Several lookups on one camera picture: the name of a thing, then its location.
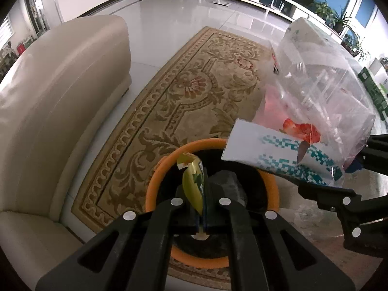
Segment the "green white box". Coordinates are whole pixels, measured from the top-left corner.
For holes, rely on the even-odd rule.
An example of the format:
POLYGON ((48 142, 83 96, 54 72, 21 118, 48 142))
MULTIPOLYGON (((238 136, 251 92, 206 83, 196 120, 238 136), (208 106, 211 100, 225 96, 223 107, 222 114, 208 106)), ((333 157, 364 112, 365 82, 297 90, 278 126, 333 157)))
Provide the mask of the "green white box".
POLYGON ((371 71, 364 67, 359 73, 358 78, 364 85, 367 93, 369 94, 373 105, 376 107, 380 118, 383 121, 387 121, 387 95, 374 81, 371 71))

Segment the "beige patterned rug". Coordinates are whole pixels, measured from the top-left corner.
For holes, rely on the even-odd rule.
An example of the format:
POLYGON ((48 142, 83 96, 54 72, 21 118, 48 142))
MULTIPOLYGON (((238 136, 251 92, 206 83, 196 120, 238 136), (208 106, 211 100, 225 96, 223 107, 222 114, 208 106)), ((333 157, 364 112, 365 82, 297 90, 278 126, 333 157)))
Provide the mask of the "beige patterned rug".
POLYGON ((72 206, 98 233, 125 211, 144 213, 181 185, 175 151, 197 153, 212 175, 236 119, 252 120, 272 65, 268 41, 206 27, 140 92, 93 162, 72 206))

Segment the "clear plastic bag red contents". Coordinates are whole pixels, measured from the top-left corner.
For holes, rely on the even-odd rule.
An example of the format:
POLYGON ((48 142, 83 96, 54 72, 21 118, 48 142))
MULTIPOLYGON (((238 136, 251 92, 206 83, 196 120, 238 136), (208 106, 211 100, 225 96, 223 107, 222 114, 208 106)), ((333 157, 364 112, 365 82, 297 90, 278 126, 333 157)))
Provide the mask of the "clear plastic bag red contents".
POLYGON ((375 113, 351 56, 305 18, 272 54, 274 71, 253 121, 310 145, 323 143, 347 169, 370 136, 375 113))

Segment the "cream leather sofa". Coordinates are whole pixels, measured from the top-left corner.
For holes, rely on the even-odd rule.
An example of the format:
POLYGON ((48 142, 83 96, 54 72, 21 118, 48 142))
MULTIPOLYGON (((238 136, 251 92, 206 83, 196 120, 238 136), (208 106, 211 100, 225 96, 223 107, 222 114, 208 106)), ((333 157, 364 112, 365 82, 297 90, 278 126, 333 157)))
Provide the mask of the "cream leather sofa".
POLYGON ((60 213, 130 67, 124 19, 88 16, 43 34, 1 82, 1 249, 30 290, 81 245, 60 213))

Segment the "white teal patterned packet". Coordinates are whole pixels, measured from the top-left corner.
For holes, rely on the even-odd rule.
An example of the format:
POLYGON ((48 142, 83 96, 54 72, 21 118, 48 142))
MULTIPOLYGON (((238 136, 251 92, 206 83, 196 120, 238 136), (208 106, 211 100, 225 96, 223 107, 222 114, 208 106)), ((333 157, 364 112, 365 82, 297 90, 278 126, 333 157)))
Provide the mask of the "white teal patterned packet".
POLYGON ((323 143, 306 141, 264 126, 236 120, 222 160, 323 186, 341 184, 341 155, 323 143))

